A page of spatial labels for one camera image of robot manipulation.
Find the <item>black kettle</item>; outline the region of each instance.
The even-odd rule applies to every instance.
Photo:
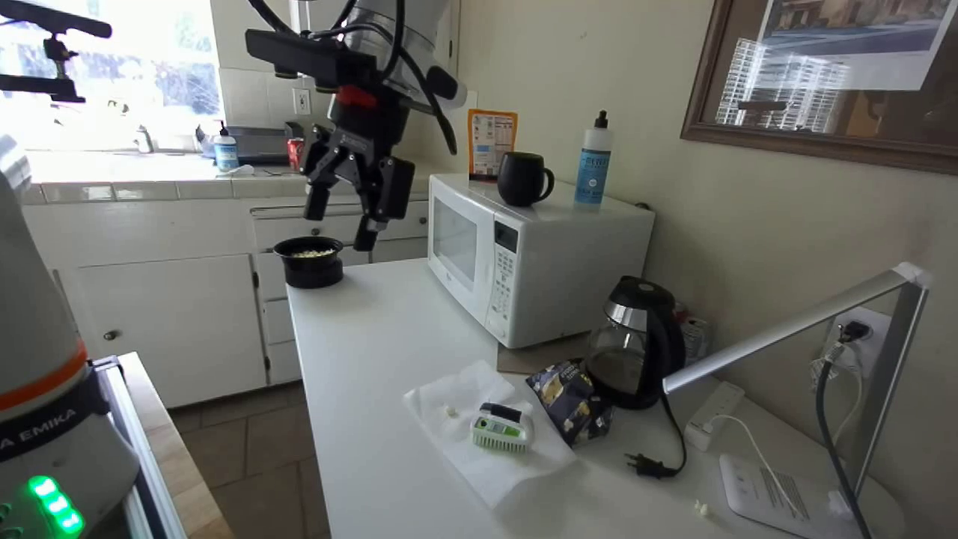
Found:
[[[607,318],[591,338],[588,375],[597,391],[645,411],[661,396],[661,378],[687,365],[676,299],[657,281],[624,276],[607,296]]]

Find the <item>black pot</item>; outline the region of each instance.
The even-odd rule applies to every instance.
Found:
[[[332,236],[294,236],[275,242],[292,287],[330,287],[342,281],[342,242]]]

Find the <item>microwave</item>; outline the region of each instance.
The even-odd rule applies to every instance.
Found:
[[[429,176],[429,269],[504,348],[594,330],[621,276],[640,276],[657,212],[606,198],[574,207],[556,183],[535,207],[506,207],[494,183]]]

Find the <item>bottle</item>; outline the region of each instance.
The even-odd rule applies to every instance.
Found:
[[[606,110],[598,110],[577,153],[574,203],[580,207],[603,203],[607,158],[610,158],[610,131],[607,131]]]
[[[214,165],[220,171],[239,168],[239,146],[236,146],[236,137],[230,134],[227,123],[220,123],[220,134],[214,144]]]

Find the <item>picture frame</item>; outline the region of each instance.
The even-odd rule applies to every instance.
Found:
[[[717,0],[682,137],[958,174],[958,0]]]

